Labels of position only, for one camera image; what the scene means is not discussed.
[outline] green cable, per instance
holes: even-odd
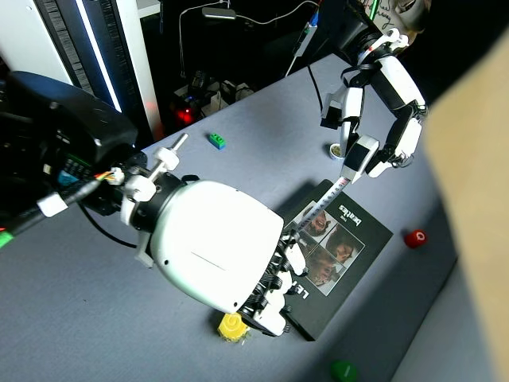
[[[375,20],[376,11],[379,8],[380,0],[373,0],[373,4],[371,4],[371,12],[369,13],[369,18],[373,21]]]
[[[14,236],[12,236],[7,231],[0,232],[0,248],[9,243],[13,238]]]

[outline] yellow object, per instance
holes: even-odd
[[[219,328],[217,329],[219,330],[221,337],[226,341],[237,342],[244,338],[249,330],[249,326],[243,323],[240,314],[226,313],[221,320]]]

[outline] wall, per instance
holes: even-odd
[[[392,382],[495,382],[466,277],[456,265]]]

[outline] red bottle cap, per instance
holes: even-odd
[[[428,236],[421,229],[416,229],[412,233],[409,233],[405,236],[405,244],[409,248],[421,247],[426,243],[426,241],[428,241]]]

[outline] blurry tan surface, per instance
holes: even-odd
[[[441,183],[460,261],[504,381],[509,381],[508,113],[506,33],[434,106],[425,124],[427,152]]]

